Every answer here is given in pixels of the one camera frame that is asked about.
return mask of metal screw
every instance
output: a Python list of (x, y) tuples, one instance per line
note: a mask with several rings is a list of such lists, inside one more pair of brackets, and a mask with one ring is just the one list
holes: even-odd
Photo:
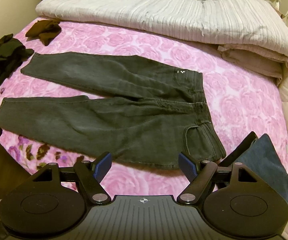
[(193, 194), (189, 194), (189, 193), (185, 193), (185, 194), (182, 194), (180, 196), (180, 199), (185, 201), (185, 202), (191, 202), (195, 199), (196, 197), (193, 195)]
[(102, 202), (102, 201), (107, 200), (108, 196), (106, 194), (103, 194), (103, 193), (98, 193), (98, 194), (93, 195), (92, 198), (97, 202)]

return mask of brown floor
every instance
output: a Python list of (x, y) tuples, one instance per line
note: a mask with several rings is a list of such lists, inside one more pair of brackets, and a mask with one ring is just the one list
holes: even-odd
[(30, 174), (0, 144), (0, 199), (28, 177)]

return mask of brown cloth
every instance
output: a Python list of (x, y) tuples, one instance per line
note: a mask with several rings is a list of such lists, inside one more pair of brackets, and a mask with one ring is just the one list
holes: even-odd
[(25, 34), (26, 37), (38, 37), (42, 43), (47, 46), (50, 42), (61, 33), (62, 28), (59, 26), (60, 20), (41, 20), (37, 21), (31, 29)]

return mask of bed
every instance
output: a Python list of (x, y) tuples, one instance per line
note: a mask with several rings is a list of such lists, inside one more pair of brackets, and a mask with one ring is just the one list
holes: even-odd
[[(214, 128), (227, 154), (232, 152), (250, 131), (254, 131), (258, 136), (267, 133), (288, 172), (288, 133), (282, 100), (276, 86), (276, 82), (280, 82), (278, 77), (264, 76), (243, 68), (240, 66), (241, 61), (236, 64), (224, 60), (222, 51), (218, 50), (218, 42), (185, 41), (175, 34), (166, 36), (165, 33), (154, 33), (152, 27), (148, 32), (145, 28), (129, 28), (121, 23), (93, 23), (88, 19), (80, 19), (78, 22), (77, 19), (68, 19), (63, 13), (56, 15), (64, 20), (60, 23), (62, 32), (46, 47), (38, 39), (28, 40), (25, 37), (25, 33), (37, 20), (54, 17), (47, 15), (47, 10), (39, 12), (39, 6), (37, 11), (44, 16), (34, 20), (15, 35), (26, 48), (32, 48), (37, 53), (74, 51), (102, 55), (139, 55), (171, 66), (202, 72)], [(21, 74), (20, 69), (29, 61), (30, 59), (24, 62), (0, 86), (0, 104), (4, 97), (87, 95), (91, 99), (100, 98), (98, 95)], [(93, 160), (91, 157), (32, 141), (9, 131), (3, 131), (0, 143), (30, 174), (50, 162), (66, 167), (79, 160)], [(177, 197), (188, 183), (181, 171), (154, 170), (113, 163), (101, 184), (111, 197), (117, 194), (171, 194)], [(76, 189), (74, 184), (64, 185)]]

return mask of blue denim cloth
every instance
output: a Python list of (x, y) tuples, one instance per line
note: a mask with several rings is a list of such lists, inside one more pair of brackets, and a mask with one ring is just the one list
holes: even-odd
[(288, 174), (267, 134), (257, 139), (236, 162), (245, 164), (288, 203)]

